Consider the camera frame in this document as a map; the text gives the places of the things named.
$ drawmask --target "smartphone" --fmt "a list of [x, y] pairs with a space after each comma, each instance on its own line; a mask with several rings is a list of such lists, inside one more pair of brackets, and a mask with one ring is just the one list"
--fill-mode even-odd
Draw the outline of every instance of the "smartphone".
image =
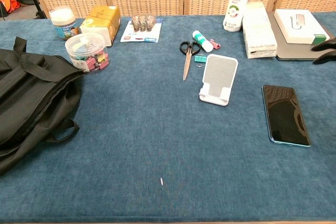
[[264, 85], [265, 112], [269, 138], [276, 144], [311, 145], [295, 90]]

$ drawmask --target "black backpack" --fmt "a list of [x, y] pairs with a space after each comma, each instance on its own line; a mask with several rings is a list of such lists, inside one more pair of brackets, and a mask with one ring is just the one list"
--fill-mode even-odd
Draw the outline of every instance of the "black backpack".
[[[26, 53], [16, 37], [13, 50], [0, 49], [0, 174], [39, 142], [61, 142], [79, 126], [67, 118], [80, 99], [74, 80], [82, 71], [61, 56]], [[55, 130], [72, 128], [57, 140]]]

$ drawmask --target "backpack handle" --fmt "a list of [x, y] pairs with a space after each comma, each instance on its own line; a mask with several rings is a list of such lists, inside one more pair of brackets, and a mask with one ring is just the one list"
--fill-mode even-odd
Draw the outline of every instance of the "backpack handle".
[[26, 73], [30, 73], [31, 75], [36, 76], [40, 80], [55, 83], [59, 82], [64, 77], [61, 74], [52, 73], [49, 70], [42, 68], [41, 66], [22, 58], [22, 53], [26, 52], [26, 49], [27, 49], [27, 41], [20, 37], [16, 37], [13, 50], [20, 59], [21, 68]]

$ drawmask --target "black scissor handle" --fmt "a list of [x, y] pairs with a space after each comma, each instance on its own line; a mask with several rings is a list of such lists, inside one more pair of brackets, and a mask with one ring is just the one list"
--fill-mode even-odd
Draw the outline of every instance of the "black scissor handle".
[[190, 42], [184, 41], [180, 44], [180, 51], [186, 55], [189, 50], [189, 47], [190, 47]]
[[201, 50], [201, 45], [198, 42], [193, 42], [191, 45], [191, 54], [192, 55], [196, 55], [199, 53], [199, 51]]

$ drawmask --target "gray laptop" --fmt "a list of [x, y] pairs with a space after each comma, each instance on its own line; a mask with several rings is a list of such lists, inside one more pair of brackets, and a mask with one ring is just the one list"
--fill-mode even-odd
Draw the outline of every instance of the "gray laptop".
[[[271, 23], [275, 39], [277, 40], [277, 59], [278, 60], [315, 60], [322, 54], [332, 51], [332, 49], [314, 52], [311, 51], [312, 45], [309, 44], [290, 44], [287, 43], [277, 21], [274, 18], [274, 12], [268, 12], [268, 18]], [[333, 34], [330, 33], [325, 27], [323, 27], [330, 38], [334, 38]]]

